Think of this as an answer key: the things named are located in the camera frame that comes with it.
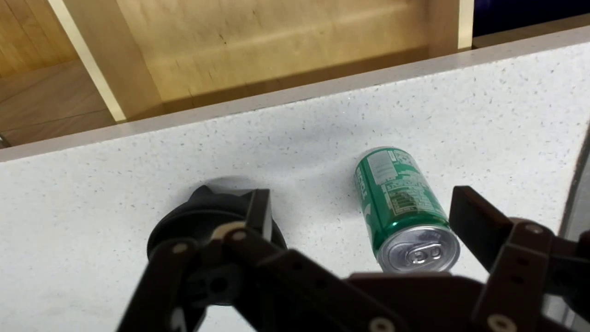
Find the wooden cabinet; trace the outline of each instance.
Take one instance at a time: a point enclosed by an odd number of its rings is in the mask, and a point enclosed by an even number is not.
[[[120,121],[452,53],[472,24],[472,0],[50,2]]]

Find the screw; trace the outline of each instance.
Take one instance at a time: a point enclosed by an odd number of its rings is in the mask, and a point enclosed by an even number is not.
[[[374,319],[371,319],[371,323],[369,323],[369,330],[371,330],[371,332],[395,332],[395,326],[393,326],[393,323],[391,323],[389,319],[385,319],[385,317],[374,317]]]
[[[184,243],[184,241],[175,243],[175,245],[172,247],[172,252],[173,252],[173,254],[181,254],[181,252],[186,252],[186,251],[188,251],[188,243]]]
[[[518,332],[516,323],[502,313],[489,315],[487,324],[492,328],[492,332]]]
[[[524,227],[526,230],[533,232],[533,234],[544,234],[546,230],[535,223],[529,223]]]
[[[238,232],[232,234],[232,240],[234,240],[234,241],[242,241],[242,240],[245,240],[245,238],[247,238],[247,234],[245,234],[243,230],[238,230]]]

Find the green soda can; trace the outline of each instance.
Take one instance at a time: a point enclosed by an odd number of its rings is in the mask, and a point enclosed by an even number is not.
[[[384,271],[446,271],[459,241],[409,153],[382,147],[356,168],[373,251]]]

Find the white countertop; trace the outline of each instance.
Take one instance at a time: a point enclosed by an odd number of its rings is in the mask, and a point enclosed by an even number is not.
[[[590,27],[0,151],[0,328],[114,330],[155,223],[210,179],[273,190],[291,247],[378,271],[354,166],[409,151],[557,230],[590,120]],[[463,251],[454,273],[483,280]],[[223,311],[207,326],[234,328]]]

